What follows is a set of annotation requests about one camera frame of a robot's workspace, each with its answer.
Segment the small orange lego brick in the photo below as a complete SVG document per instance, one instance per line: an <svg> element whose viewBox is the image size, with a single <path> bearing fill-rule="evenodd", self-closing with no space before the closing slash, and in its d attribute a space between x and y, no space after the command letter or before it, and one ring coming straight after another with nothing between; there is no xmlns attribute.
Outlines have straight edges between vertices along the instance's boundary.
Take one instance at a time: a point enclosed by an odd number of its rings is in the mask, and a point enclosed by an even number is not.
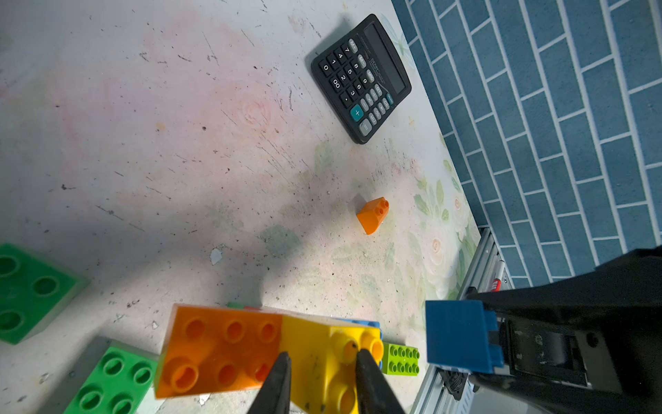
<svg viewBox="0 0 662 414"><path fill-rule="evenodd" d="M356 215L367 235L374 234L388 215L390 204L385 198L377 198L365 204Z"/></svg>

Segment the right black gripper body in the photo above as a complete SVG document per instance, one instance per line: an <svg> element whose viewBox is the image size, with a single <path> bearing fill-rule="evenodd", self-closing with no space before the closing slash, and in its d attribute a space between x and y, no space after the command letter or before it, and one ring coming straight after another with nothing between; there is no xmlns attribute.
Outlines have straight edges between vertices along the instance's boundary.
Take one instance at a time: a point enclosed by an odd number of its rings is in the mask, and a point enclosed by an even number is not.
<svg viewBox="0 0 662 414"><path fill-rule="evenodd" d="M661 397L660 323L575 329L505 320L499 340L512 376L631 397Z"/></svg>

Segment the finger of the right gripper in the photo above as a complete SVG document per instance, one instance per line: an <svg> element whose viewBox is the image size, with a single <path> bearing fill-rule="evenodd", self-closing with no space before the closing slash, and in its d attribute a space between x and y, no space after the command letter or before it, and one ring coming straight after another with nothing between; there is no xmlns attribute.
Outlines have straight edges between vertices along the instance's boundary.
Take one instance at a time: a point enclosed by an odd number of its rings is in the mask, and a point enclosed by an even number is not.
<svg viewBox="0 0 662 414"><path fill-rule="evenodd" d="M521 400L549 413L660 413L654 398L592 391L545 381L474 373L469 381L479 387Z"/></svg>
<svg viewBox="0 0 662 414"><path fill-rule="evenodd" d="M546 286L473 293L488 310L579 329L661 330L661 249L639 248Z"/></svg>

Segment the long orange lego brick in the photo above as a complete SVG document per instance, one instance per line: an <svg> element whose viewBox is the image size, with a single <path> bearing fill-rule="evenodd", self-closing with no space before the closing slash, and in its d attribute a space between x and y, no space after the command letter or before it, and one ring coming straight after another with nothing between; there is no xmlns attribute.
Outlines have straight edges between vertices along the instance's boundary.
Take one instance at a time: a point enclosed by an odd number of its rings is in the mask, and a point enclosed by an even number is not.
<svg viewBox="0 0 662 414"><path fill-rule="evenodd" d="M279 356L282 317L176 304L154 380L155 397L259 388Z"/></svg>

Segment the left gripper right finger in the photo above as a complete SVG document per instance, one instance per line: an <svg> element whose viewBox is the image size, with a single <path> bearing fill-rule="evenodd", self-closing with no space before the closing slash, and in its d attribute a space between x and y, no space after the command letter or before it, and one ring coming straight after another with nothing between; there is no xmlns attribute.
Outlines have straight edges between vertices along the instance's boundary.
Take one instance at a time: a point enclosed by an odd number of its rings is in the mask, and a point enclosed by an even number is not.
<svg viewBox="0 0 662 414"><path fill-rule="evenodd" d="M377 362L367 349L358 352L355 373L360 414L404 414Z"/></svg>

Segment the long light blue lego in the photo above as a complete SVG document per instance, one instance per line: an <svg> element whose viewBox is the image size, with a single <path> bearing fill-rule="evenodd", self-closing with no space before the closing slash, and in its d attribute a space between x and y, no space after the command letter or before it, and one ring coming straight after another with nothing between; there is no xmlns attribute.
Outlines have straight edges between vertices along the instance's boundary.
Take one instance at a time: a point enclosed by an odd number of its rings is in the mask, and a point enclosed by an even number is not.
<svg viewBox="0 0 662 414"><path fill-rule="evenodd" d="M346 318L336 318L342 322L351 323L351 324L360 324L371 328L376 328L381 330L379 322L376 321L367 321L367 320L356 320L356 319L346 319Z"/></svg>

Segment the yellow lego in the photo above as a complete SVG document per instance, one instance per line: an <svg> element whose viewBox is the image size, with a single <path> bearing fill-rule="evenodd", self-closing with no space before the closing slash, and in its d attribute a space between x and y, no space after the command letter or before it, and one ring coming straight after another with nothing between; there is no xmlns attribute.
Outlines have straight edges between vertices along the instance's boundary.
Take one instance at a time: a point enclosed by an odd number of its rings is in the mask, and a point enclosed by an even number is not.
<svg viewBox="0 0 662 414"><path fill-rule="evenodd" d="M280 350L291 358L291 402L306 413L357 413L356 363L361 350L379 365L380 329L332 317L285 314Z"/></svg>

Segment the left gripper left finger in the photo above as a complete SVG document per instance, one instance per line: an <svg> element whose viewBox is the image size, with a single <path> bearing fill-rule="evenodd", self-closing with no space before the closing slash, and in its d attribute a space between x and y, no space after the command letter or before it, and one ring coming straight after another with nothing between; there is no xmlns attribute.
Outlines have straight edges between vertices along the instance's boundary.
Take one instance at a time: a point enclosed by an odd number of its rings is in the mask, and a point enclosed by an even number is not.
<svg viewBox="0 0 662 414"><path fill-rule="evenodd" d="M248 410L248 414L289 414L291 406L291 358L282 352Z"/></svg>

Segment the small blue lego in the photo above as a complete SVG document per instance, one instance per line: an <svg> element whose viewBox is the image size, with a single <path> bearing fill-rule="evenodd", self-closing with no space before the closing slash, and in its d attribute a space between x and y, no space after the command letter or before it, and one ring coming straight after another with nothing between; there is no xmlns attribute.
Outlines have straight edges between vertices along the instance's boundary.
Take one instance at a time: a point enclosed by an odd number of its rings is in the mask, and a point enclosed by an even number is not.
<svg viewBox="0 0 662 414"><path fill-rule="evenodd" d="M425 303L427 361L445 370L493 374L504 366L502 347L490 342L499 330L495 312L477 300Z"/></svg>

